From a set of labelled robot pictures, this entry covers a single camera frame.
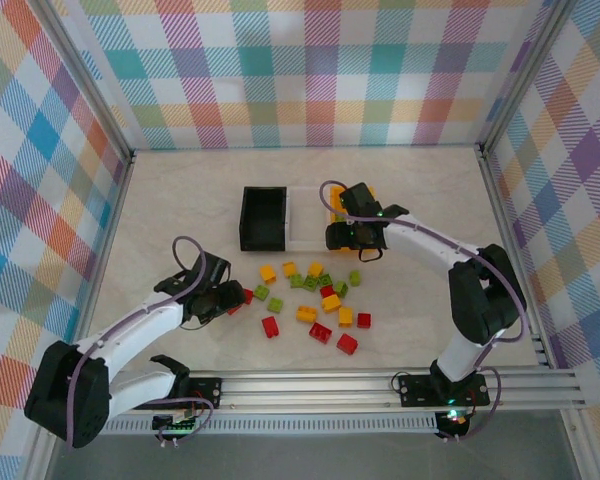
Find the white plastic container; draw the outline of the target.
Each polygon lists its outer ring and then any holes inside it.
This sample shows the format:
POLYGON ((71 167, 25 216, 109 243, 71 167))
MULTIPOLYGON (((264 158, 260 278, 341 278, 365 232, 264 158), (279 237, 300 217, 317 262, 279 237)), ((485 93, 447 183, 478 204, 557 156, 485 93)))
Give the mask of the white plastic container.
POLYGON ((287 252, 324 252, 329 211, 320 200, 317 186, 286 188, 285 250, 287 252))

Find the aluminium frame post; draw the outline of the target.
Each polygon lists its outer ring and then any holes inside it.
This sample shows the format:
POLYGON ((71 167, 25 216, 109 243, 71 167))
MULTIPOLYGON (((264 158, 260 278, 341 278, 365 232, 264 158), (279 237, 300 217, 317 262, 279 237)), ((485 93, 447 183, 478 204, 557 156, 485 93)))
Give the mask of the aluminium frame post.
POLYGON ((51 0, 26 0, 26 3, 58 50, 77 87, 85 95, 87 102, 93 108, 94 114, 100 121, 103 131, 112 141, 122 158, 128 164, 132 164, 135 150, 124 137, 118 122, 105 102, 93 76, 65 29, 61 17, 56 12, 51 0))
POLYGON ((518 108, 540 67, 559 36, 565 22, 578 0, 551 0, 544 22, 537 29, 537 35, 527 47, 519 62, 520 68, 512 79, 511 87, 495 111, 488 129, 480 135, 476 149, 483 155, 490 154, 504 135, 515 110, 518 108))

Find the small black controller box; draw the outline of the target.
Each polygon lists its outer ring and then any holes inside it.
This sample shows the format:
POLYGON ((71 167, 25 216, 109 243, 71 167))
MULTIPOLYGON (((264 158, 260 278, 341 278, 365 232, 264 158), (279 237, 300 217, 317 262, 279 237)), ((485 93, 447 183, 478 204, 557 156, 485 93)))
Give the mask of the small black controller box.
POLYGON ((441 434, 465 435, 470 426, 470 420, 463 411, 451 409, 436 413, 437 428, 441 434))

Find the aluminium frame side rail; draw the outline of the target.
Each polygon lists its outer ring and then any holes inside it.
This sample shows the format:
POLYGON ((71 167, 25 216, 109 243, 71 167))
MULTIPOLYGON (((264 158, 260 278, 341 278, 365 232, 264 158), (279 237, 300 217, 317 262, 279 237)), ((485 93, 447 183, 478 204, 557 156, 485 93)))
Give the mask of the aluminium frame side rail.
MULTIPOLYGON (((106 267, 119 224, 124 202, 128 192, 134 163, 138 151, 131 150, 131 154, 123 161, 123 168, 119 188, 114 195, 113 206, 110 210, 109 219, 104 228, 102 238, 97 242, 98 254, 93 267, 92 276, 86 288, 85 298, 78 319, 65 335, 64 340, 70 342, 85 337, 90 329, 94 316, 95 307, 104 279, 106 267)), ((56 435, 37 424, 33 425, 32 433, 27 437, 27 455, 24 464, 16 476, 16 480, 45 480, 49 466, 53 463, 56 444, 64 445, 64 441, 56 435)))
MULTIPOLYGON (((540 322, 537 302, 526 278, 521 252, 517 246, 514 231, 509 225, 505 203, 496 184, 488 155, 481 150, 480 144, 475 146, 475 154, 504 248, 509 253, 511 264, 527 301, 527 315, 530 323, 528 330, 533 339, 533 344, 542 346, 543 354, 541 358, 547 366, 541 364, 541 370, 543 373, 559 373, 556 356, 551 350, 549 337, 540 322)), ((589 424, 584 417, 584 407, 585 402, 583 400, 572 400, 567 407, 559 410, 560 418, 580 478, 582 480, 600 480, 596 448, 590 438, 589 424)))

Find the black plastic container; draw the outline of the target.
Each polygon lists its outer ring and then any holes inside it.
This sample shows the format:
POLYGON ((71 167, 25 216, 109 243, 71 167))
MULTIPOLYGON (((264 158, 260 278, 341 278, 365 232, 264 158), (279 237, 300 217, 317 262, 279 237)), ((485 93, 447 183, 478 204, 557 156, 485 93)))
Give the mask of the black plastic container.
POLYGON ((243 252, 282 252, 286 249, 286 187, 243 189, 239 222, 243 252))

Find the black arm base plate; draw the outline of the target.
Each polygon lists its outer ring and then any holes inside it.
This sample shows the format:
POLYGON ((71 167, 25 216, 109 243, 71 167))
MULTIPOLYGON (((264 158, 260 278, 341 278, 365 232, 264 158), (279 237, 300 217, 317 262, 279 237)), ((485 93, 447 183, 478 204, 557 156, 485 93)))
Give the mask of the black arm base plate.
POLYGON ((491 403, 481 374, 471 374, 460 382, 424 374, 401 375, 397 379, 402 407, 482 407, 491 403))
POLYGON ((211 402, 214 408, 218 408, 222 396, 222 383, 220 377, 190 377, 186 393, 192 397, 204 398, 211 402))

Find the circuit board with green terminal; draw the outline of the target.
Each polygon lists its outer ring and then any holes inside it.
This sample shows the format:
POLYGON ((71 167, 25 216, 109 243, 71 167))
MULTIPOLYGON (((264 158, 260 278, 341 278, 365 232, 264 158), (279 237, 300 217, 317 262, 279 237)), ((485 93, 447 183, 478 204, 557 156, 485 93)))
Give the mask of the circuit board with green terminal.
POLYGON ((151 428, 163 434, 190 432, 196 426, 197 417, 197 411, 193 408, 159 413, 152 417, 151 428))

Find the yellow plastic container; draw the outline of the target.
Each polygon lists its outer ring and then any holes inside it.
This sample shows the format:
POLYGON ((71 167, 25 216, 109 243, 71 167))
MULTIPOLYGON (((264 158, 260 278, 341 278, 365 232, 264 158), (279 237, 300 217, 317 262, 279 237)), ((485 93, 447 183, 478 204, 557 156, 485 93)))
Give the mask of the yellow plastic container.
MULTIPOLYGON (((344 222, 344 221, 349 222, 349 221, 352 221, 350 219, 350 215, 348 215, 346 213, 344 207, 341 205, 341 202, 340 202, 339 194, 344 189, 345 188, 342 187, 342 186, 335 186, 335 187, 331 188, 331 191, 330 191, 330 206, 335 210, 335 212, 332 214, 332 222, 330 224, 332 224, 332 223, 337 223, 338 224, 339 222, 344 222)), ((339 245, 339 249, 338 250, 341 250, 341 249, 349 249, 349 248, 341 247, 339 245)))

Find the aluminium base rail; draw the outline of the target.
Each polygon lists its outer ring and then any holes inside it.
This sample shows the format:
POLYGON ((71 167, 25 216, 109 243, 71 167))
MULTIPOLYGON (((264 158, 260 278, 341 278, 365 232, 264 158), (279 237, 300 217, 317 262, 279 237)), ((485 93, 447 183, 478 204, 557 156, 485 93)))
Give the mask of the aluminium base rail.
MULTIPOLYGON (((498 367, 483 373, 500 410, 562 410, 585 406, 570 370, 498 367)), ((222 372, 218 411, 244 413, 398 412, 399 376, 393 370, 301 370, 222 372)))

